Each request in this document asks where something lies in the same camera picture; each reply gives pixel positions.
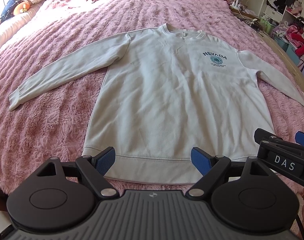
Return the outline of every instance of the dark blue cushion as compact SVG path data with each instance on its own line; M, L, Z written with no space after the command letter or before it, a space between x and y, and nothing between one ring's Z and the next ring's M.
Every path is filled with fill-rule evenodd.
M1 14L1 18L0 18L1 23L7 19L10 19L11 17L13 17L13 11L14 11L15 7L18 4L20 4L21 2L23 2L23 1L9 0L7 2L7 4L5 5L5 8Z

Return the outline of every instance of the sweatshirt sleeve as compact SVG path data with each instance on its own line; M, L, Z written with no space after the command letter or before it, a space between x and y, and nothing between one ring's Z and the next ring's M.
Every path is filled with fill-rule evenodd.
M260 79L304 106L304 99L300 92L279 70L247 50L238 51L237 53L243 66L253 69Z
M13 111L19 105L47 91L120 60L130 44L127 33L90 43L42 68L9 95Z

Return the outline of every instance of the sweatshirt cuff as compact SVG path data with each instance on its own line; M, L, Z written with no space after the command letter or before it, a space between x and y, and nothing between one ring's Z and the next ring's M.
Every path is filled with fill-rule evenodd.
M15 89L10 95L10 107L9 110L13 111L15 108L17 108L20 104L18 103L18 99L20 97L20 90L17 88Z

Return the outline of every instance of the green basket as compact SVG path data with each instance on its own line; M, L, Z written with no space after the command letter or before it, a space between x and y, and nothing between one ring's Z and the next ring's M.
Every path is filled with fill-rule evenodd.
M267 33L268 35L270 35L272 30L276 27L275 25L267 22L264 19L260 20L260 24L262 25L264 32Z

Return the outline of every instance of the circular emblem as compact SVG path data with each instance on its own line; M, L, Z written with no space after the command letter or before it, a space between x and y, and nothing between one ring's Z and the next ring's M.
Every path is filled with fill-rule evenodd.
M150 195L149 195L151 198L155 198L155 197L157 197L157 194L156 193L151 193Z
M218 56L212 56L211 58L210 58L211 60L212 60L212 62L214 62L215 64L222 64L223 63L223 60L220 58L220 57L218 57Z

